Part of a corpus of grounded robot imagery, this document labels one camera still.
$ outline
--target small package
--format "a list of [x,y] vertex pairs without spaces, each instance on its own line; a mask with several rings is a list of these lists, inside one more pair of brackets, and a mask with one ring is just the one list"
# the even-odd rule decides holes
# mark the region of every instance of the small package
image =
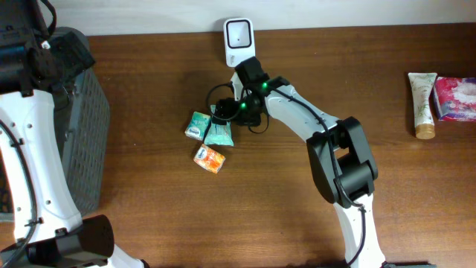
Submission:
[[[211,112],[215,112],[215,106],[210,106]],[[234,146],[233,139],[231,139],[231,122],[226,122],[226,125],[219,125],[211,123],[207,136],[205,137],[206,145],[228,145]]]
[[476,78],[438,77],[433,97],[440,120],[476,122]]
[[200,167],[217,174],[223,166],[225,157],[210,149],[207,145],[202,144],[199,151],[196,152],[193,161],[199,164]]
[[200,112],[194,112],[192,116],[192,121],[185,130],[185,135],[189,138],[194,138],[199,141],[203,141],[205,137],[205,132],[207,131],[208,125],[210,124],[210,116],[204,115]]

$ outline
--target wood grain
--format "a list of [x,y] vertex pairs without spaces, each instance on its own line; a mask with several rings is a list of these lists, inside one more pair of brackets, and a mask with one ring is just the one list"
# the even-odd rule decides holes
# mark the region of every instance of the wood grain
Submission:
[[[364,126],[379,168],[374,215],[391,262],[476,263],[476,124],[436,122],[414,137],[409,71],[476,76],[476,24],[255,33],[257,55],[308,101]],[[94,70],[112,121],[100,211],[117,243],[151,267],[284,267],[341,260],[334,208],[313,185],[305,144],[279,121],[236,147],[218,175],[184,135],[227,81],[220,33],[98,36]],[[0,247],[13,226],[1,224]]]

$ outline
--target gray basket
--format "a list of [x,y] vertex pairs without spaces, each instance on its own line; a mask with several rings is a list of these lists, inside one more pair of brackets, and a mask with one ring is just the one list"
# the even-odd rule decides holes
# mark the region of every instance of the gray basket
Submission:
[[[58,28],[55,36],[73,31],[88,48],[86,37],[72,28]],[[110,121],[109,104],[92,68],[78,75],[65,90],[54,95],[54,131],[66,182],[76,207],[84,216],[97,210],[103,178],[104,153]],[[13,220],[13,206],[0,162],[0,221]]]

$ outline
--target green package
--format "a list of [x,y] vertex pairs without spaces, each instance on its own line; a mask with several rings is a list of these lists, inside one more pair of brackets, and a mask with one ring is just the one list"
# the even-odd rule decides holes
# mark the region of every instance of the green package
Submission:
[[[215,112],[215,106],[210,106],[211,112]],[[234,146],[231,139],[231,122],[227,122],[226,125],[219,125],[212,123],[205,137],[206,145],[228,145]]]
[[204,115],[200,112],[194,112],[192,116],[192,121],[185,130],[185,135],[189,138],[198,139],[203,141],[205,136],[205,131],[207,131],[208,125],[210,124],[210,116]]

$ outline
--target lotion tube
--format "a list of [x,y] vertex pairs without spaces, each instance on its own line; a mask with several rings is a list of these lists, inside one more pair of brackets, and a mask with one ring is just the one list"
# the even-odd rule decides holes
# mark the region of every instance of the lotion tube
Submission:
[[420,74],[408,73],[411,84],[411,93],[414,97],[414,115],[416,137],[430,139],[435,136],[433,116],[430,110],[430,93],[436,73]]

